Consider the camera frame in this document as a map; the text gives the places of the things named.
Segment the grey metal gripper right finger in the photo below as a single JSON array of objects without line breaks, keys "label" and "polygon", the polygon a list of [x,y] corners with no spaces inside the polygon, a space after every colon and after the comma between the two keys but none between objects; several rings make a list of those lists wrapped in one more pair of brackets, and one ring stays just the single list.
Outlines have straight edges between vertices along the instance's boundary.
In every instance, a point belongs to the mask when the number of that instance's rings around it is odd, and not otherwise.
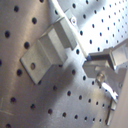
[{"label": "grey metal gripper right finger", "polygon": [[128,39],[102,52],[90,53],[89,56],[92,60],[107,60],[110,67],[115,70],[118,65],[128,62]]}]

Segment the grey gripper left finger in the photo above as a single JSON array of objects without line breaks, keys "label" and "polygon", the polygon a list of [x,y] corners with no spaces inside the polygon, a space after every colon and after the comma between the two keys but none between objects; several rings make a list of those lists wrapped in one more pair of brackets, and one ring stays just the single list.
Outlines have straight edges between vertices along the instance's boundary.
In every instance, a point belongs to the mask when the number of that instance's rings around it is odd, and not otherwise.
[{"label": "grey gripper left finger", "polygon": [[94,78],[96,84],[108,92],[110,107],[105,121],[109,126],[116,111],[123,82],[128,69],[128,63],[111,68],[107,61],[85,61],[83,69],[88,78]]}]

